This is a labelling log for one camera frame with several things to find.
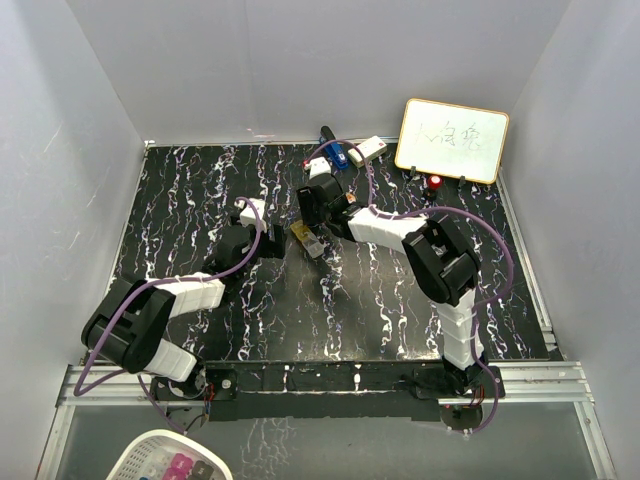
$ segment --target cable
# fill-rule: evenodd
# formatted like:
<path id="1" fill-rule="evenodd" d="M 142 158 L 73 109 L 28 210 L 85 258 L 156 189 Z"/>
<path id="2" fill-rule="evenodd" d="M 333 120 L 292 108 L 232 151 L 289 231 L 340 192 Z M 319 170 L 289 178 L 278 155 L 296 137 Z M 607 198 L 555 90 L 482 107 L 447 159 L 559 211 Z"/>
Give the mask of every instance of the cable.
<path id="1" fill-rule="evenodd" d="M 167 424 L 171 427 L 171 429 L 174 430 L 176 433 L 179 433 L 180 435 L 186 436 L 187 435 L 187 430 L 189 430 L 189 429 L 185 430 L 184 428 L 182 428 L 180 425 L 178 425 L 173 420 L 171 420 L 169 418 L 169 415 L 167 415 L 165 413 L 165 411 L 162 410 L 162 407 L 160 405 L 158 405 L 158 402 L 156 402 L 155 399 L 151 396 L 151 393 L 149 392 L 149 389 L 144 384 L 144 380 L 142 380 L 142 375 L 138 375 L 138 383 L 140 383 L 140 386 L 142 387 L 142 391 L 144 392 L 145 396 L 147 397 L 147 400 L 149 400 L 151 402 L 151 405 L 153 405 L 153 408 L 155 408 L 158 411 L 160 416 L 164 418 L 164 421 L 167 422 Z"/>
<path id="2" fill-rule="evenodd" d="M 471 399 L 471 402 L 469 402 L 469 405 L 467 405 L 466 407 L 467 408 L 478 407 L 482 405 L 483 401 L 484 401 L 484 387 L 480 385 L 478 388 L 473 389 L 473 398 Z"/>
<path id="3" fill-rule="evenodd" d="M 481 219 L 480 217 L 473 215 L 472 213 L 467 212 L 466 210 L 461 210 L 459 208 L 453 208 L 453 207 L 428 207 L 428 208 L 421 208 L 419 210 L 415 210 L 413 212 L 407 212 L 407 213 L 403 213 L 403 214 L 399 214 L 399 215 L 392 215 L 392 214 L 388 214 L 385 212 L 381 212 L 379 211 L 376 206 L 373 203 L 373 195 L 374 195 L 374 191 L 373 191 L 373 172 L 372 172 L 372 168 L 369 165 L 369 161 L 366 159 L 366 157 L 363 155 L 362 151 L 360 151 L 360 149 L 354 145 L 352 142 L 348 141 L 348 140 L 329 140 L 328 142 L 323 143 L 322 145 L 320 145 L 318 148 L 316 148 L 316 150 L 314 150 L 314 152 L 309 156 L 309 158 L 313 158 L 315 155 L 318 154 L 318 152 L 320 152 L 321 150 L 323 150 L 324 148 L 326 148 L 327 146 L 333 144 L 333 143 L 344 143 L 348 146 L 350 146 L 351 148 L 355 148 L 355 150 L 358 152 L 358 154 L 360 155 L 360 157 L 362 158 L 362 161 L 364 162 L 364 166 L 365 166 L 365 171 L 367 174 L 367 180 L 369 183 L 369 195 L 368 195 L 368 208 L 369 210 L 371 210 L 372 213 L 374 213 L 376 216 L 380 217 L 380 218 L 384 218 L 387 220 L 401 220 L 403 218 L 410 218 L 410 217 L 417 217 L 419 215 L 425 215 L 425 214 L 430 214 L 430 213 L 437 213 L 437 212 L 446 212 L 446 213 L 453 213 L 453 214 L 457 214 L 457 215 L 462 215 L 470 220 L 473 220 L 474 222 L 476 222 L 477 224 L 479 224 L 482 228 L 484 228 L 493 238 L 493 240 L 498 244 L 498 246 L 500 247 L 500 249 L 502 250 L 502 253 L 504 254 L 504 257 L 507 261 L 507 282 L 504 286 L 504 288 L 502 288 L 502 290 L 500 290 L 498 293 L 496 293 L 493 297 L 489 298 L 489 299 L 485 299 L 485 300 L 480 300 L 479 302 L 477 302 L 473 308 L 472 308 L 472 322 L 471 322 L 471 339 L 470 339 L 470 347 L 471 347 L 471 356 L 473 357 L 473 360 L 475 363 L 478 364 L 478 366 L 489 376 L 489 378 L 491 379 L 491 382 L 493 384 L 493 388 L 494 388 L 494 399 L 493 399 L 493 405 L 491 406 L 491 412 L 489 413 L 489 416 L 475 429 L 473 429 L 473 431 L 475 432 L 479 432 L 480 430 L 484 429 L 492 420 L 493 417 L 496 414 L 496 411 L 498 409 L 498 397 L 500 396 L 500 388 L 498 387 L 498 381 L 495 377 L 495 375 L 493 374 L 493 372 L 491 371 L 491 369 L 485 365 L 484 362 L 482 362 L 479 358 L 478 358 L 478 353 L 476 352 L 476 346 L 475 346 L 475 338 L 476 335 L 478 333 L 478 327 L 479 327 L 479 322 L 478 322 L 478 310 L 481 307 L 484 307 L 485 305 L 488 305 L 489 303 L 493 302 L 494 300 L 497 300 L 501 297 L 503 297 L 504 295 L 506 295 L 509 290 L 511 290 L 511 287 L 513 285 L 513 277 L 514 277 L 514 263 L 513 263 L 513 258 L 511 257 L 511 253 L 509 252 L 509 248 L 507 247 L 506 243 L 504 242 L 504 239 L 500 236 L 500 234 L 498 232 L 496 232 L 487 222 L 485 222 L 483 219 Z"/>
<path id="4" fill-rule="evenodd" d="M 114 313 L 113 317 L 111 317 L 111 320 L 109 321 L 109 323 L 107 324 L 106 328 L 104 329 L 104 332 L 102 333 L 100 339 L 98 339 L 98 342 L 96 343 L 95 347 L 93 348 L 93 351 L 91 352 L 91 355 L 89 355 L 89 359 L 87 360 L 87 363 L 85 364 L 84 369 L 82 370 L 82 373 L 80 374 L 80 377 L 78 378 L 78 383 L 76 383 L 76 386 L 73 389 L 73 394 L 76 397 L 80 397 L 80 396 L 86 394 L 87 392 L 90 392 L 91 390 L 93 390 L 95 387 L 97 387 L 101 383 L 105 382 L 106 380 L 109 380 L 110 378 L 113 378 L 113 377 L 115 377 L 117 375 L 120 375 L 121 373 L 125 372 L 124 370 L 117 370 L 115 372 L 111 372 L 111 373 L 99 378 L 95 382 L 87 385 L 86 388 L 83 388 L 83 385 L 84 385 L 84 382 L 85 382 L 85 380 L 87 378 L 87 375 L 91 371 L 91 367 L 93 366 L 93 363 L 95 362 L 96 358 L 100 354 L 100 350 L 104 346 L 104 344 L 105 344 L 105 342 L 107 340 L 107 337 L 111 334 L 111 331 L 115 327 L 116 323 L 118 323 L 118 320 L 120 320 L 120 318 L 122 317 L 124 312 L 127 310 L 129 305 L 131 305 L 131 303 L 142 292 L 144 292 L 145 290 L 147 290 L 147 289 L 149 289 L 151 287 L 154 287 L 156 285 L 169 285 L 169 284 L 177 283 L 177 282 L 210 282 L 212 280 L 223 278 L 223 277 L 226 277 L 228 275 L 231 275 L 231 274 L 237 272 L 242 267 L 244 267 L 249 262 L 249 260 L 251 260 L 253 255 L 256 253 L 256 250 L 258 249 L 258 245 L 260 243 L 260 235 L 262 233 L 262 221 L 261 221 L 262 219 L 260 218 L 260 213 L 258 212 L 258 209 L 253 204 L 253 202 L 251 202 L 251 200 L 249 200 L 248 198 L 245 198 L 245 197 L 238 197 L 237 200 L 245 201 L 247 203 L 247 205 L 249 206 L 249 208 L 251 208 L 251 210 L 253 211 L 253 214 L 256 217 L 256 238 L 254 239 L 253 245 L 251 245 L 251 249 L 249 250 L 247 255 L 235 267 L 231 267 L 229 270 L 225 270 L 224 272 L 217 273 L 217 274 L 211 275 L 209 277 L 184 277 L 184 278 L 180 278 L 179 280 L 174 278 L 174 277 L 163 278 L 163 279 L 159 279 L 159 280 L 151 280 L 150 282 L 147 282 L 144 285 L 141 285 L 140 287 L 135 289 L 131 293 L 131 295 L 129 295 L 125 299 L 125 301 L 122 302 L 122 305 L 120 305 L 118 310 L 116 310 L 116 312 Z M 153 399 L 153 397 L 151 397 L 151 394 L 147 390 L 146 385 L 144 385 L 144 382 L 142 381 L 142 378 L 140 377 L 140 375 L 138 375 L 138 381 L 140 382 L 140 385 L 142 386 L 142 389 L 144 390 L 145 395 L 147 396 L 149 401 L 153 404 L 153 406 L 156 408 L 156 410 L 158 410 L 162 414 L 162 416 L 165 417 L 167 423 L 169 425 L 171 425 L 171 427 L 174 428 L 174 430 L 180 431 L 181 428 L 178 427 L 174 422 L 172 422 L 171 419 L 169 419 L 169 417 L 167 417 L 167 415 L 164 413 L 162 408 L 160 408 L 160 406 L 156 403 L 156 401 Z"/>
<path id="5" fill-rule="evenodd" d="M 204 413 L 201 413 L 200 415 L 198 415 L 196 418 L 194 418 L 193 420 L 191 420 L 191 423 L 187 426 L 187 428 L 185 429 L 186 432 L 188 433 L 189 430 L 191 430 L 191 427 L 193 427 L 193 425 L 198 421 L 199 418 L 204 417 Z"/>
<path id="6" fill-rule="evenodd" d="M 181 397 L 183 400 L 195 400 L 196 398 L 198 398 L 200 395 L 202 395 L 205 391 L 205 389 L 207 388 L 207 386 L 205 385 L 204 387 L 202 387 L 202 390 L 200 390 L 198 393 L 196 393 L 194 396 L 192 397 L 186 397 L 184 395 L 184 393 L 182 393 L 179 389 L 176 391 L 176 387 L 174 387 L 173 385 L 171 385 L 171 380 L 167 381 L 167 387 L 169 387 L 169 391 L 175 395 L 176 397 Z"/>
<path id="7" fill-rule="evenodd" d="M 213 383 L 210 383 L 205 388 L 208 391 L 205 392 L 205 394 L 204 394 L 204 418 L 206 418 L 207 421 L 208 421 L 209 420 L 209 414 L 211 413 L 211 402 L 213 402 L 213 399 L 215 398 L 216 392 L 215 392 L 215 389 L 213 387 Z"/>

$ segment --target black marble-pattern surface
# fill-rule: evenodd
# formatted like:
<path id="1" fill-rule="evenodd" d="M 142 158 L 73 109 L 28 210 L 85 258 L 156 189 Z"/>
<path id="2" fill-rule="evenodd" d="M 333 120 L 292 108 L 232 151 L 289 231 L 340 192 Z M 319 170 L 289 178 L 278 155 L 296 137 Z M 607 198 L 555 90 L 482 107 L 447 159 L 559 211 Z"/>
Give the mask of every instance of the black marble-pattern surface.
<path id="1" fill-rule="evenodd" d="M 266 200 L 267 222 L 285 228 L 299 218 L 295 190 L 312 145 L 158 147 L 148 151 L 115 275 L 161 278 L 198 271 L 227 222 L 237 196 Z M 420 207 L 426 177 L 411 180 L 393 164 L 395 145 L 373 162 L 376 204 L 385 211 Z M 343 188 L 366 200 L 363 169 L 338 172 Z M 495 185 L 447 179 L 438 205 L 481 216 L 517 257 Z M 476 298 L 505 281 L 505 261 L 481 228 L 456 219 L 482 261 Z M 440 323 L 404 255 L 320 234 L 325 254 L 310 259 L 289 234 L 286 257 L 259 260 L 240 295 L 212 311 L 173 319 L 166 337 L 206 360 L 373 361 L 439 358 Z M 522 267 L 509 298 L 481 312 L 490 358 L 547 359 Z"/>

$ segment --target white basket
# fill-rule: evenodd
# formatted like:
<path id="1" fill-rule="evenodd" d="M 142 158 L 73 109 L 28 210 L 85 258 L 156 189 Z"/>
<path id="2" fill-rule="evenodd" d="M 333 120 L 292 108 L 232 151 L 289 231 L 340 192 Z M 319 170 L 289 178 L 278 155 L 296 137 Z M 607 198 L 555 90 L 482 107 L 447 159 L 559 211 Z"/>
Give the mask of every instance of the white basket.
<path id="1" fill-rule="evenodd" d="M 173 457 L 181 453 L 214 468 L 212 480 L 233 480 L 229 467 L 193 440 L 169 430 L 151 430 L 136 438 L 125 449 L 107 480 L 162 480 Z"/>

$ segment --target wooden whiteboard frame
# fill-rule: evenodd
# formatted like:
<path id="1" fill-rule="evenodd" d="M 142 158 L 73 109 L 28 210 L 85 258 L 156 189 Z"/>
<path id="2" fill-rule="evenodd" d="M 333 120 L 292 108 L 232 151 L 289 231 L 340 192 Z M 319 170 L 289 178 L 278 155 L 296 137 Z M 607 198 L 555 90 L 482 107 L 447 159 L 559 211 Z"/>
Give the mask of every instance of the wooden whiteboard frame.
<path id="1" fill-rule="evenodd" d="M 465 179 L 469 180 L 470 182 L 484 183 L 486 185 L 490 185 L 492 183 L 495 183 L 495 181 L 498 178 L 498 172 L 500 170 L 500 163 L 502 162 L 502 152 L 504 151 L 504 142 L 505 142 L 505 140 L 507 138 L 507 131 L 509 130 L 509 115 L 507 113 L 498 112 L 498 111 L 495 111 L 495 110 L 487 110 L 487 109 L 484 109 L 484 108 L 475 108 L 475 107 L 467 107 L 467 106 L 464 106 L 464 105 L 456 105 L 456 104 L 453 104 L 453 103 L 436 102 L 436 101 L 433 101 L 433 100 L 423 100 L 421 98 L 410 98 L 407 101 L 407 105 L 406 105 L 406 107 L 404 109 L 404 115 L 402 117 L 402 129 L 400 130 L 400 137 L 398 138 L 398 148 L 396 149 L 396 156 L 395 156 L 395 159 L 394 159 L 395 166 L 400 168 L 400 169 L 403 169 L 403 170 L 409 170 L 409 169 L 406 168 L 405 166 L 398 165 L 398 153 L 400 152 L 400 146 L 402 145 L 402 138 L 403 138 L 404 127 L 405 127 L 405 120 L 407 119 L 407 112 L 409 110 L 409 104 L 411 102 L 433 103 L 433 104 L 436 104 L 436 105 L 444 105 L 444 106 L 447 106 L 447 107 L 463 108 L 465 110 L 476 110 L 476 111 L 479 111 L 479 112 L 486 112 L 486 113 L 493 113 L 493 114 L 496 114 L 496 115 L 503 115 L 506 118 L 506 124 L 505 124 L 505 127 L 504 127 L 504 134 L 502 136 L 502 144 L 500 145 L 500 153 L 498 154 L 498 161 L 496 162 L 496 170 L 494 172 L 493 179 L 491 181 L 486 181 L 486 180 L 479 180 L 477 178 L 465 177 Z M 421 170 L 421 169 L 417 168 L 417 166 L 416 166 L 416 171 L 422 172 L 422 173 L 432 173 L 432 174 L 435 174 L 435 175 L 441 175 L 443 177 L 460 178 L 460 177 L 456 177 L 456 176 L 452 177 L 451 175 L 448 175 L 448 174 L 446 174 L 444 172 Z"/>

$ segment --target red cap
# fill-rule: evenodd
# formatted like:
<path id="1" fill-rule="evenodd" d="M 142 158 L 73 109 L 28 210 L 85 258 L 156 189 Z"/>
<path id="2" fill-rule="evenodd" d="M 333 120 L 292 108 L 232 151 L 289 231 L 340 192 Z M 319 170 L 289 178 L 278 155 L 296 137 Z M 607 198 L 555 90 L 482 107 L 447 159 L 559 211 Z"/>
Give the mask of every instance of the red cap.
<path id="1" fill-rule="evenodd" d="M 442 186 L 442 178 L 440 178 L 438 175 L 431 175 L 427 179 L 427 186 L 431 190 L 439 189 Z"/>

